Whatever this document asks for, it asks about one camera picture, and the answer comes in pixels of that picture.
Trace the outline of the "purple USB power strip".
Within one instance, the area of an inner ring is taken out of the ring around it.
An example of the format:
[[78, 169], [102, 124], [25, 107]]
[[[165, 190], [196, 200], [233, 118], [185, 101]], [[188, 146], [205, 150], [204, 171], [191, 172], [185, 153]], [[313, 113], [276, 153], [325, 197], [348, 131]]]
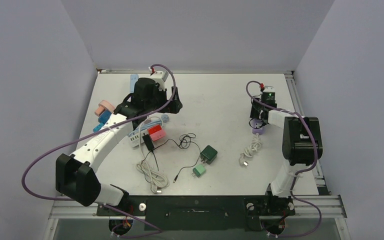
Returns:
[[261, 136], [264, 132], [265, 132], [265, 127], [264, 126], [262, 126], [260, 128], [252, 128], [252, 133], [254, 135], [260, 135]]

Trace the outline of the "dark green cube socket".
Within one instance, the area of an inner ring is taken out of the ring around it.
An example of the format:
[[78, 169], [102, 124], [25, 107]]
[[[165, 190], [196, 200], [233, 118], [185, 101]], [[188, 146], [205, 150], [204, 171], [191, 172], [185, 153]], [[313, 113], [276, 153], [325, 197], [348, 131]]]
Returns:
[[216, 149], [214, 149], [212, 146], [207, 145], [200, 152], [200, 159], [201, 159], [202, 163], [210, 165], [214, 162], [217, 155], [218, 155], [218, 151]]

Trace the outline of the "light green charger plug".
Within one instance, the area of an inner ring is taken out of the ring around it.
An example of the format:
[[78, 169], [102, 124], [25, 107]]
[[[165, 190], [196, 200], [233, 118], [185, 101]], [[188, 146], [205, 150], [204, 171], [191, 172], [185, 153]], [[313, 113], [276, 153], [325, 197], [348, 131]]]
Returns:
[[192, 169], [192, 176], [200, 178], [203, 174], [206, 173], [206, 168], [203, 164], [198, 164]]

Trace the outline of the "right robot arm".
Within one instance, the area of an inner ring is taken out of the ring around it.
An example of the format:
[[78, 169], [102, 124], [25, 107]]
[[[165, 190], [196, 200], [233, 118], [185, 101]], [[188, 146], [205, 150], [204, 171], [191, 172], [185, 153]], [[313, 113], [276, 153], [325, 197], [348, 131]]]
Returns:
[[270, 183], [272, 195], [263, 199], [262, 207], [269, 214], [277, 213], [283, 206], [281, 198], [291, 197], [298, 179], [315, 168], [323, 154], [320, 121], [297, 112], [276, 108], [276, 105], [251, 98], [251, 119], [261, 126], [273, 125], [283, 130], [281, 151], [282, 167]]

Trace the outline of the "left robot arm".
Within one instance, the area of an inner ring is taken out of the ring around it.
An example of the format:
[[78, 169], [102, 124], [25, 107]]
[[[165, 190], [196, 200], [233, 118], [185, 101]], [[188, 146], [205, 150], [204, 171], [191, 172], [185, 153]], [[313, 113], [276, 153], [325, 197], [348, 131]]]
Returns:
[[55, 188], [70, 199], [87, 207], [92, 203], [107, 204], [116, 215], [128, 211], [128, 192], [113, 184], [99, 182], [96, 172], [107, 155], [148, 115], [177, 114], [183, 107], [177, 87], [167, 97], [164, 83], [141, 77], [112, 111], [109, 119], [87, 143], [73, 153], [61, 154], [55, 164]]

